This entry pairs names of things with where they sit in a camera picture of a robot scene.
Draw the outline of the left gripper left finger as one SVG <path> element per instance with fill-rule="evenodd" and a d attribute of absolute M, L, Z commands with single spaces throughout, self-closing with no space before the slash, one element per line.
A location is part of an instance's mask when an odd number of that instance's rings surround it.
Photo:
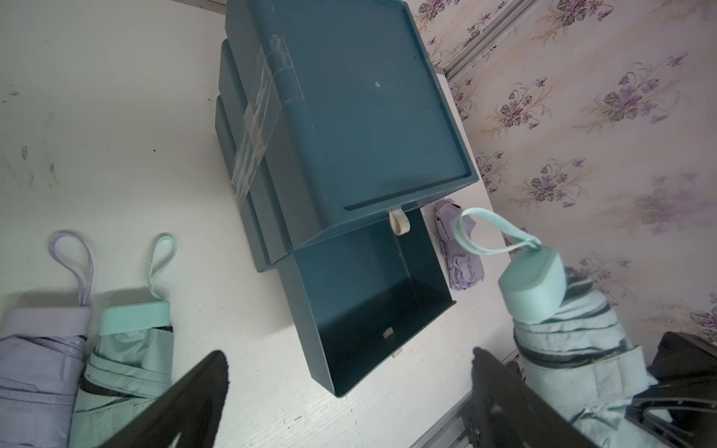
<path fill-rule="evenodd" d="M 229 365 L 209 353 L 104 447 L 212 447 L 229 389 Z"/>

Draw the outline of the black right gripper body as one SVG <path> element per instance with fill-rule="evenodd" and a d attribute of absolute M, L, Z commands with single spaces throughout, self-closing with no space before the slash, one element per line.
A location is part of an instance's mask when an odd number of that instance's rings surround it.
<path fill-rule="evenodd" d="M 716 445 L 716 346 L 667 332 L 648 367 L 657 379 L 627 408 L 627 420 L 669 447 Z"/>

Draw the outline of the green umbrella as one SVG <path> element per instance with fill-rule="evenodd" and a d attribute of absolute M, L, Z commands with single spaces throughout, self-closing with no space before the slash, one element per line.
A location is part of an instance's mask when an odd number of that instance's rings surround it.
<path fill-rule="evenodd" d="M 633 398 L 657 379 L 591 277 L 491 210 L 462 210 L 451 227 L 472 255 L 515 252 L 499 288 L 527 386 L 596 446 L 660 446 L 627 420 Z"/>
<path fill-rule="evenodd" d="M 98 340 L 80 378 L 71 447 L 102 445 L 172 386 L 171 304 L 155 283 L 176 255 L 174 237 L 159 236 L 149 262 L 149 296 L 137 302 L 113 300 L 101 312 Z"/>

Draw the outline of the teal drawer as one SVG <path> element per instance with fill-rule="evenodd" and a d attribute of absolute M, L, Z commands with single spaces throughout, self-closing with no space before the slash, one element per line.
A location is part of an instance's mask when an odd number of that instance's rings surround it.
<path fill-rule="evenodd" d="M 341 398 L 454 305 L 420 210 L 408 233 L 386 220 L 276 263 L 312 378 Z"/>

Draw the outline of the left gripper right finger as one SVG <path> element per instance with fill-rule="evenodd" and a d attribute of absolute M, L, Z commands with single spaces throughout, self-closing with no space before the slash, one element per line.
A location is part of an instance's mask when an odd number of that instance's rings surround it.
<path fill-rule="evenodd" d="M 594 444 L 483 348 L 474 349 L 469 428 L 478 447 Z"/>

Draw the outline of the teal drawer cabinet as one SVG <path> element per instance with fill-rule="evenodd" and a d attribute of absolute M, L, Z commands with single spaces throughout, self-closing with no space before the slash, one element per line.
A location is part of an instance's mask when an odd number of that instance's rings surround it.
<path fill-rule="evenodd" d="M 284 37 L 293 68 L 240 210 L 259 272 L 296 249 L 428 205 L 478 179 L 407 4 L 231 1 L 215 130 L 232 185 L 259 45 Z"/>

